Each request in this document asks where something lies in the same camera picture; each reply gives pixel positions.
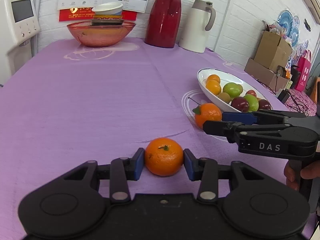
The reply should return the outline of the person's right hand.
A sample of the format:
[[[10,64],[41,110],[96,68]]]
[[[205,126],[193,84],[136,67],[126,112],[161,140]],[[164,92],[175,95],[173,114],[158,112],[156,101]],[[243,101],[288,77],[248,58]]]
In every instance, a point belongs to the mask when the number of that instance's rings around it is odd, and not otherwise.
[[[284,176],[286,177],[286,185],[291,189],[298,190],[299,189],[299,182],[297,180],[296,172],[290,166],[289,162],[286,163],[284,168]],[[300,178],[303,179],[315,179],[320,177],[320,162],[315,161],[302,169],[300,171]]]

